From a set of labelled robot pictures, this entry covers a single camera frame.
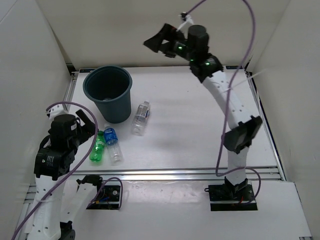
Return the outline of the green plastic soda bottle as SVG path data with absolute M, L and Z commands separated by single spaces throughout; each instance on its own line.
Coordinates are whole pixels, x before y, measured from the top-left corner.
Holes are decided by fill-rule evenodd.
M 103 131 L 99 130 L 94 143 L 94 146 L 89 155 L 89 159 L 94 164 L 100 164 L 103 160 L 105 150 L 105 139 Z

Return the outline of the white label clear bottle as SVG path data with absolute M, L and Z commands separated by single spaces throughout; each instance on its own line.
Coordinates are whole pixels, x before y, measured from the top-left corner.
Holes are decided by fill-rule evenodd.
M 131 133 L 137 136 L 143 136 L 148 124 L 148 119 L 151 113 L 151 104 L 149 101 L 141 103 L 134 115 Z

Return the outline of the clear plastic bottle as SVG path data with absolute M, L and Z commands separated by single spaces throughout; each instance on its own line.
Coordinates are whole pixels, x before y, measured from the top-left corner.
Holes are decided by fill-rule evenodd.
M 111 101 L 111 100 L 113 100 L 113 99 L 110 98 L 110 97 L 106 97 L 106 98 L 103 99 L 103 101 Z

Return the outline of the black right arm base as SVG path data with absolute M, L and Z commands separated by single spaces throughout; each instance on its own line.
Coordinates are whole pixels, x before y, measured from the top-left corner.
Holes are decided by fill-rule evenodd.
M 257 211 L 254 191 L 251 184 L 236 194 L 232 194 L 225 184 L 209 185 L 204 189 L 209 194 L 212 212 Z

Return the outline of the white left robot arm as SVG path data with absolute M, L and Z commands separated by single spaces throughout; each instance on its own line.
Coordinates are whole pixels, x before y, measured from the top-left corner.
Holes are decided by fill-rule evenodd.
M 98 128 L 80 109 L 75 114 L 49 110 L 51 126 L 39 147 L 35 158 L 34 174 L 36 194 L 30 212 L 33 218 L 30 240 L 73 240 L 73 228 L 89 201 L 100 200 L 105 194 L 103 178 L 99 175 L 86 175 L 78 179 L 78 189 L 66 211 L 62 211 L 65 183 L 74 173 L 71 168 L 79 146 L 96 136 Z

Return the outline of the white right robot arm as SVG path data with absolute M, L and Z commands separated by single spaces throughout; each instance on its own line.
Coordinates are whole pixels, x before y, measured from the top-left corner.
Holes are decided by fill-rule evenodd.
M 209 52 L 209 35 L 202 25 L 191 25 L 187 35 L 166 23 L 153 37 L 144 41 L 151 51 L 162 52 L 168 58 L 179 56 L 189 62 L 190 71 L 211 93 L 224 113 L 221 148 L 227 150 L 227 172 L 216 173 L 224 177 L 224 193 L 230 200 L 238 199 L 248 185 L 246 175 L 247 156 L 252 140 L 262 125 L 260 116 L 251 115 L 231 89 L 230 80 L 215 80 L 214 73 L 222 73 L 224 67 Z

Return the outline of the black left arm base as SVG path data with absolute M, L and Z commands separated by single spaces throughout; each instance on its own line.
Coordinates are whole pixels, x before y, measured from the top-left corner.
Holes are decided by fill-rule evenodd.
M 123 203 L 123 182 L 111 177 L 101 183 L 97 195 L 86 207 L 87 210 L 120 210 Z

